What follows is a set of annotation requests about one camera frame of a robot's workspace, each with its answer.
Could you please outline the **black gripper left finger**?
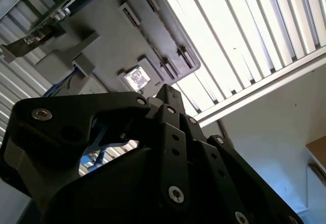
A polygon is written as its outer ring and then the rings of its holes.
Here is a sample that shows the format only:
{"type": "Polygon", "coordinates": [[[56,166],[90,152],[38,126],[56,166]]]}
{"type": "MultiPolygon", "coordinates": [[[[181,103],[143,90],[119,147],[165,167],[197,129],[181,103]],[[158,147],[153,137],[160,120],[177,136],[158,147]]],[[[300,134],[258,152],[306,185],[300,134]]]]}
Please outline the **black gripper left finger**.
{"type": "Polygon", "coordinates": [[[46,210],[68,184],[136,149],[185,147],[174,88],[25,99],[11,113],[11,185],[46,210]]]}

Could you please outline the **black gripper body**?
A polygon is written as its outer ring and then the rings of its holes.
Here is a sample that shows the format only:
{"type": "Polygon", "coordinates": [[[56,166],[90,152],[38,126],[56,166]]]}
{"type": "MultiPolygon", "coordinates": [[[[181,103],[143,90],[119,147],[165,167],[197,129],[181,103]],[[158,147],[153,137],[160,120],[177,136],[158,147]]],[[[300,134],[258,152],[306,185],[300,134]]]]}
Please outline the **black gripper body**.
{"type": "Polygon", "coordinates": [[[126,153],[68,184],[43,223],[226,223],[208,187],[198,190],[185,147],[126,153]]]}

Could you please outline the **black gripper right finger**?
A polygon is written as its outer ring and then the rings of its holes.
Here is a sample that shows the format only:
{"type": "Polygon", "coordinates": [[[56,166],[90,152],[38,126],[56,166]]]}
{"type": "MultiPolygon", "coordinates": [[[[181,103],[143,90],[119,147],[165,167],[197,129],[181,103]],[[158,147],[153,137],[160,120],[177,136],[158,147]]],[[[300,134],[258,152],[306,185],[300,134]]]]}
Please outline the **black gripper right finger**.
{"type": "Polygon", "coordinates": [[[203,220],[217,217],[219,223],[302,223],[228,139],[204,136],[199,123],[185,113],[178,90],[173,98],[181,112],[181,130],[194,168],[194,197],[200,198],[197,202],[203,220]]]}

